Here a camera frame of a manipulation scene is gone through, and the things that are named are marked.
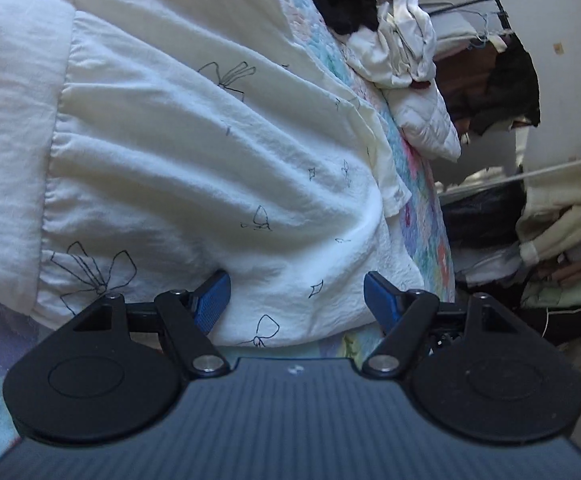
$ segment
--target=white comforter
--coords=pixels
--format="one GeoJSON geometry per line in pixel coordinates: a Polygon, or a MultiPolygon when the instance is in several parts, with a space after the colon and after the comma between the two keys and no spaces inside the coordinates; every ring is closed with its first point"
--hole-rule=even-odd
{"type": "Polygon", "coordinates": [[[422,279],[409,191],[352,101],[277,0],[0,0],[0,301],[54,328],[223,268],[218,344],[372,321],[365,272],[422,279]]]}

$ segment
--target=hanging clothes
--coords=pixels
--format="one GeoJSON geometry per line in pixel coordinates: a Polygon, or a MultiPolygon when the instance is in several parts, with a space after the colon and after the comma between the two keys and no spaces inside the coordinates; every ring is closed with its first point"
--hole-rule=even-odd
{"type": "Polygon", "coordinates": [[[530,54],[519,38],[505,38],[506,50],[493,43],[440,60],[437,83],[453,122],[469,119],[467,130],[483,135],[494,123],[524,116],[539,126],[539,82],[530,54]]]}

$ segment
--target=striped plastic surface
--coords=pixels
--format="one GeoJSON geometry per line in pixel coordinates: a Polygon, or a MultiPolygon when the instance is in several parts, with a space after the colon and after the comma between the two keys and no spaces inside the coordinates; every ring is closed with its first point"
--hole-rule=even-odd
{"type": "Polygon", "coordinates": [[[581,480],[564,438],[479,446],[421,417],[397,383],[348,360],[243,359],[199,380],[152,428],[116,444],[55,448],[25,440],[0,480],[581,480]]]}

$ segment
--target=metal rod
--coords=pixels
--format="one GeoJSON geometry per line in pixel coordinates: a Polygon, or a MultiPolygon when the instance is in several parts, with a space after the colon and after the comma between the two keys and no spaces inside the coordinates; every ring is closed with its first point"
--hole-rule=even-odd
{"type": "Polygon", "coordinates": [[[494,0],[499,8],[499,20],[501,22],[501,26],[505,29],[512,28],[510,27],[510,22],[508,21],[508,13],[504,10],[503,5],[501,4],[501,0],[494,0]]]}
{"type": "Polygon", "coordinates": [[[429,12],[428,15],[435,16],[437,14],[443,14],[444,12],[448,12],[449,10],[461,9],[461,7],[467,7],[470,5],[480,4],[482,2],[489,2],[489,1],[492,1],[492,0],[470,0],[470,1],[464,2],[462,4],[451,5],[448,7],[443,7],[443,9],[433,10],[432,12],[429,12]]]}
{"type": "Polygon", "coordinates": [[[448,196],[458,195],[465,193],[467,191],[485,191],[486,189],[491,189],[491,187],[501,186],[502,184],[508,184],[510,182],[516,182],[518,180],[525,180],[527,178],[532,178],[534,176],[540,176],[549,173],[555,173],[561,170],[567,170],[569,168],[576,168],[581,166],[581,160],[575,160],[574,162],[566,162],[564,164],[558,164],[557,166],[550,166],[549,168],[544,168],[543,170],[529,171],[528,173],[520,173],[517,175],[509,176],[501,180],[487,180],[486,182],[477,182],[476,184],[469,184],[468,186],[457,186],[448,191],[440,193],[440,198],[446,198],[448,196]]]}

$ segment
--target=black bar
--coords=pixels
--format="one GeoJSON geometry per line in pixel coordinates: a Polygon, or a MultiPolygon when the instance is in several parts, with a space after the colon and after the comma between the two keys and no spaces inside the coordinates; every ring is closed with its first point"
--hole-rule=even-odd
{"type": "Polygon", "coordinates": [[[395,327],[369,355],[362,365],[362,371],[369,377],[399,379],[413,364],[421,343],[428,336],[430,327],[439,311],[439,298],[422,291],[411,304],[395,327]],[[398,361],[394,370],[383,372],[373,370],[369,361],[377,355],[389,355],[398,361]]]}
{"type": "Polygon", "coordinates": [[[508,13],[503,8],[503,5],[501,4],[501,0],[494,0],[494,1],[497,4],[497,7],[499,7],[498,16],[499,16],[499,21],[501,22],[501,26],[507,30],[511,29],[512,27],[510,27],[510,22],[508,21],[508,13]]]}
{"type": "Polygon", "coordinates": [[[492,1],[492,0],[470,0],[470,1],[464,2],[462,4],[451,5],[448,7],[443,7],[443,9],[433,10],[432,12],[429,12],[428,15],[429,16],[436,16],[437,14],[443,14],[444,12],[448,12],[449,10],[461,9],[461,7],[467,7],[470,5],[480,4],[482,2],[489,2],[489,1],[492,1]]]}
{"type": "Polygon", "coordinates": [[[164,327],[160,334],[162,349],[183,369],[189,379],[219,377],[230,371],[230,365],[200,329],[195,325],[190,312],[179,299],[165,292],[155,298],[157,313],[164,327]],[[211,355],[219,357],[223,365],[212,372],[197,370],[193,362],[197,357],[211,355]]]}

